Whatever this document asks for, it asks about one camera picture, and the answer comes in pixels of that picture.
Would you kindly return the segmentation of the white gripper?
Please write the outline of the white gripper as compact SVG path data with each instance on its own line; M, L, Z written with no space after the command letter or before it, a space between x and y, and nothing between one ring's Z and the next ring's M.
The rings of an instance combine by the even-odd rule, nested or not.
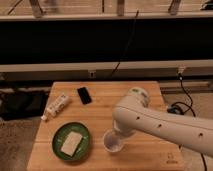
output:
M121 138L126 139L134 135L135 131L119 122L113 122L113 129L115 133Z

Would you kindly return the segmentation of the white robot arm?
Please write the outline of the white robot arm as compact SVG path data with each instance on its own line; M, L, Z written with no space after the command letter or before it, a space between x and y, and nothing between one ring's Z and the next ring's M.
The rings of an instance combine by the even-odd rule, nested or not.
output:
M213 120L153 110L149 101L145 89L131 88L113 108L114 130L125 137L142 131L213 158Z

